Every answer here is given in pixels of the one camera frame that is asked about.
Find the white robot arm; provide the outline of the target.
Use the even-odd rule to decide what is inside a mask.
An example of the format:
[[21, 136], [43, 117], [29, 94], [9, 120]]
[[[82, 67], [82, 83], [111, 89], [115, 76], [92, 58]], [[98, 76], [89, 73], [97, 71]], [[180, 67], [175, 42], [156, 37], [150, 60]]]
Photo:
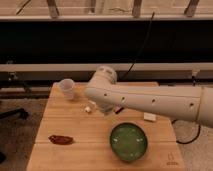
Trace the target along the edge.
[[120, 106], [213, 128], [213, 88], [210, 87], [118, 85], [116, 71], [100, 66], [87, 84], [85, 96], [103, 113]]

